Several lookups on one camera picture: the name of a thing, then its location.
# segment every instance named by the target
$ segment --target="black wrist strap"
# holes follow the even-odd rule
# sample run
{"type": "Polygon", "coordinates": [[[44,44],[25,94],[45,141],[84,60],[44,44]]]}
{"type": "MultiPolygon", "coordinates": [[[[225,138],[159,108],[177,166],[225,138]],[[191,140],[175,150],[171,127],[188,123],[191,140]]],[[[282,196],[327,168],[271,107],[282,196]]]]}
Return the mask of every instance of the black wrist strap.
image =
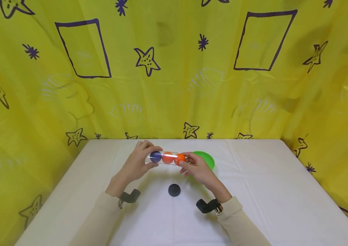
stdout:
{"type": "Polygon", "coordinates": [[[122,195],[119,197],[119,203],[118,207],[122,209],[122,203],[127,202],[127,203],[135,203],[140,196],[141,192],[137,189],[133,189],[131,194],[127,194],[126,192],[123,192],[122,195]]]}
{"type": "Polygon", "coordinates": [[[208,203],[204,202],[203,199],[200,199],[196,203],[196,206],[203,214],[209,213],[212,210],[216,210],[217,213],[221,213],[221,209],[220,209],[221,204],[216,199],[213,199],[208,203]]]}

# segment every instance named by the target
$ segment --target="hand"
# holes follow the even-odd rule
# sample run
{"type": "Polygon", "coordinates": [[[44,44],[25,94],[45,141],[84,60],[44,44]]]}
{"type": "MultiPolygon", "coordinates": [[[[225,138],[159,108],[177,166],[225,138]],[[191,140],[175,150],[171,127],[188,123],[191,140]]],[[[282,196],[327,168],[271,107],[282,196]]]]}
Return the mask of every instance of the hand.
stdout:
{"type": "Polygon", "coordinates": [[[159,146],[154,146],[148,140],[138,141],[120,171],[112,177],[106,193],[111,196],[120,197],[128,184],[140,179],[151,168],[158,166],[157,163],[153,162],[145,164],[145,158],[155,150],[162,151],[163,149],[159,146]]]}
{"type": "Polygon", "coordinates": [[[202,157],[192,152],[185,152],[182,154],[187,157],[186,161],[189,163],[180,161],[179,166],[182,169],[179,173],[184,173],[185,177],[192,175],[198,182],[203,184],[205,188],[212,191],[218,202],[225,203],[231,199],[232,196],[228,189],[218,177],[216,177],[215,173],[213,173],[202,157]]]}

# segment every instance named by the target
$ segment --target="yellow curtain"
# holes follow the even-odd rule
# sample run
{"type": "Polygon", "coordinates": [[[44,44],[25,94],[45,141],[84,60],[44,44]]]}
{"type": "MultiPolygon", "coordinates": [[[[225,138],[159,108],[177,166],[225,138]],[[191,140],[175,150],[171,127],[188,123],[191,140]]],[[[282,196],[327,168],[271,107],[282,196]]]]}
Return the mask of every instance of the yellow curtain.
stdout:
{"type": "Polygon", "coordinates": [[[283,139],[348,216],[348,1],[0,0],[0,245],[122,138],[283,139]]]}

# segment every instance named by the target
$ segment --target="left hand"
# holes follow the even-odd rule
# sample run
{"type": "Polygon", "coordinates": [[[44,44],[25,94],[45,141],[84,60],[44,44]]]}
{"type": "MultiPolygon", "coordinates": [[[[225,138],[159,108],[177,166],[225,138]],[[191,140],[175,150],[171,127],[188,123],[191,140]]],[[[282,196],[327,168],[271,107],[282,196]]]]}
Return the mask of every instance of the left hand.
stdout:
{"type": "Polygon", "coordinates": [[[145,158],[155,150],[162,151],[163,149],[159,146],[154,146],[148,140],[138,141],[120,171],[112,177],[106,193],[120,197],[130,182],[140,179],[150,169],[158,166],[157,163],[153,162],[145,164],[145,158]]]}

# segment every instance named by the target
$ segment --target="white tablecloth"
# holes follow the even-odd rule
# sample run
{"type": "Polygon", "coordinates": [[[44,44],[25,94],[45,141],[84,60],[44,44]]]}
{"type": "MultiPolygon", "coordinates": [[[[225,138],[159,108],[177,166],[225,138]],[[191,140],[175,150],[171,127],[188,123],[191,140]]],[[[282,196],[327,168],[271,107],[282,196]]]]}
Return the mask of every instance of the white tablecloth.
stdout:
{"type": "MultiPolygon", "coordinates": [[[[122,167],[137,140],[91,140],[52,192],[16,246],[65,246],[122,167]]],[[[348,219],[280,140],[151,140],[164,150],[205,151],[214,172],[243,205],[273,246],[348,246],[348,219]]],[[[110,245],[231,245],[214,212],[202,214],[198,199],[212,194],[180,168],[160,165],[126,192],[126,204],[110,245]],[[170,184],[181,187],[171,197],[170,184]]]]}

